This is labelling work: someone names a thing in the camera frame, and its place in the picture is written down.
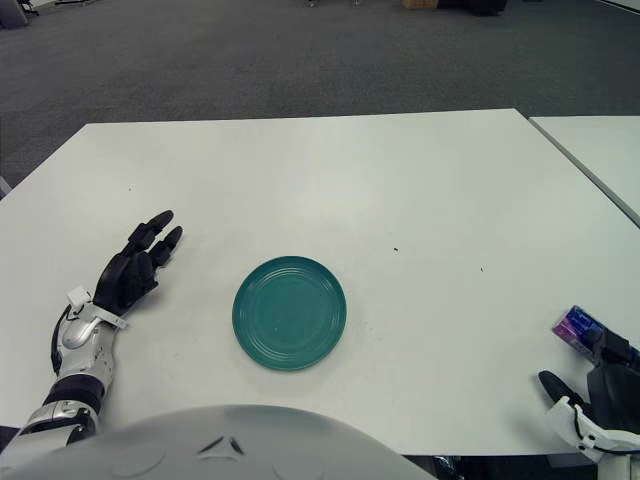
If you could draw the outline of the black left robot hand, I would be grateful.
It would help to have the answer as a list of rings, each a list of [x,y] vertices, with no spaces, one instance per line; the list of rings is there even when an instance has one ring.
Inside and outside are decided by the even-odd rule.
[[[157,287],[156,271],[168,263],[183,234],[182,227],[176,226],[163,239],[156,239],[173,218],[174,213],[165,210],[134,229],[99,277],[94,305],[122,316]]]

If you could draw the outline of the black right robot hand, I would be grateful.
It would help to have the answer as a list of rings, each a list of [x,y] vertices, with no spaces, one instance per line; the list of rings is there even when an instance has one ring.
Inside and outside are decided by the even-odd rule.
[[[538,373],[542,387],[554,402],[562,397],[579,406],[606,430],[639,433],[639,353],[629,341],[611,330],[592,328],[584,335],[594,367],[587,374],[589,399],[584,400],[557,375]]]

